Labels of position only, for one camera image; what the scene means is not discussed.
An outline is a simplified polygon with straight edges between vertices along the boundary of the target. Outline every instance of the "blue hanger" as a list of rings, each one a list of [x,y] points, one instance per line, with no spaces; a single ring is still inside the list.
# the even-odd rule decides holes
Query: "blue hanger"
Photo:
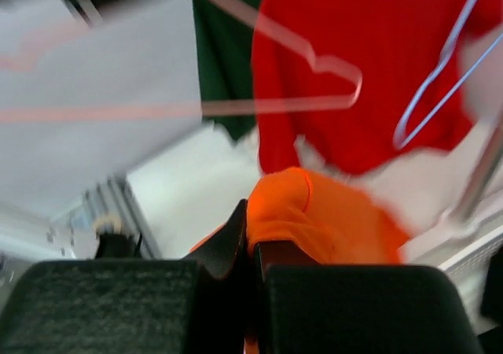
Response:
[[[447,100],[456,92],[457,89],[461,86],[461,84],[472,74],[472,72],[479,66],[480,63],[486,58],[486,56],[496,47],[496,45],[503,39],[503,33],[501,33],[496,40],[489,46],[489,48],[482,54],[482,56],[477,60],[477,62],[470,67],[470,69],[459,79],[459,81],[447,92],[447,94],[440,100],[440,102],[433,108],[432,111],[421,121],[420,124],[417,125],[416,128],[412,130],[412,132],[406,137],[406,128],[407,123],[409,122],[409,118],[412,115],[414,109],[416,108],[417,103],[420,98],[423,96],[424,91],[428,86],[435,81],[435,79],[439,76],[440,72],[446,67],[450,58],[453,56],[454,49],[456,48],[457,40],[459,39],[459,35],[461,30],[466,23],[466,20],[470,16],[470,13],[473,10],[473,7],[477,3],[478,0],[467,0],[464,4],[463,9],[459,17],[456,20],[449,36],[447,37],[446,43],[443,45],[442,50],[440,51],[440,60],[437,64],[436,68],[433,72],[428,75],[426,80],[420,85],[416,94],[414,95],[412,101],[407,106],[406,111],[402,114],[400,121],[397,124],[395,129],[395,133],[393,134],[393,144],[396,149],[403,149],[407,144],[410,143],[412,139],[423,129],[424,126],[429,122],[429,120],[446,104]]]

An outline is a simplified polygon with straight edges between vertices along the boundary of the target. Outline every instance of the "fold in orange cloth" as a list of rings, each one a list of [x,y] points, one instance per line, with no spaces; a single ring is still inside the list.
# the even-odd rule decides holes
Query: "fold in orange cloth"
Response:
[[[260,242],[290,241],[320,264],[400,264],[398,248],[409,240],[365,193],[301,168],[259,180],[247,237],[250,255]]]

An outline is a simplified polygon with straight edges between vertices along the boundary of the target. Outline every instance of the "metal pole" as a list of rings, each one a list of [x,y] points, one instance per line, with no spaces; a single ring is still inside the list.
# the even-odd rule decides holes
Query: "metal pole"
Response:
[[[461,199],[450,213],[450,218],[459,223],[467,222],[480,202],[489,181],[498,169],[503,157],[503,109],[499,113],[493,134],[486,144],[486,148],[473,169],[468,185],[464,189]]]

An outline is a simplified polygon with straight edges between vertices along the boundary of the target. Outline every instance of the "red shirt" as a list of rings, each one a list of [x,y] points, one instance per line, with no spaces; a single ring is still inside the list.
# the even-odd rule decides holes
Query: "red shirt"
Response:
[[[362,92],[347,110],[258,114],[260,165],[265,173],[299,166],[298,135],[340,170],[359,175],[418,147],[451,150],[472,122],[458,91],[403,150],[395,127],[439,55],[466,0],[262,0],[260,12],[308,39],[319,56],[333,54],[362,70]],[[502,0],[479,0],[461,35],[479,36],[501,22]],[[350,94],[354,85],[314,74],[307,61],[255,32],[254,93],[261,98]],[[459,49],[426,90],[408,132],[459,80]]]

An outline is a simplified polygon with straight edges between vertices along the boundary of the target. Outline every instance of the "red sleeve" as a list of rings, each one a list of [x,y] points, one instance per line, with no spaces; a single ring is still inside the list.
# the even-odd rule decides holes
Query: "red sleeve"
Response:
[[[503,0],[478,0],[468,18],[466,28],[474,36],[495,29],[503,18]]]
[[[255,106],[259,108],[278,98],[274,104],[286,107],[281,74],[277,57],[277,45],[274,41],[255,30],[251,51],[251,69],[253,72],[253,92]],[[266,174],[283,171],[290,167],[299,167],[299,158],[295,148],[296,133],[288,112],[257,113],[259,127],[259,162]]]

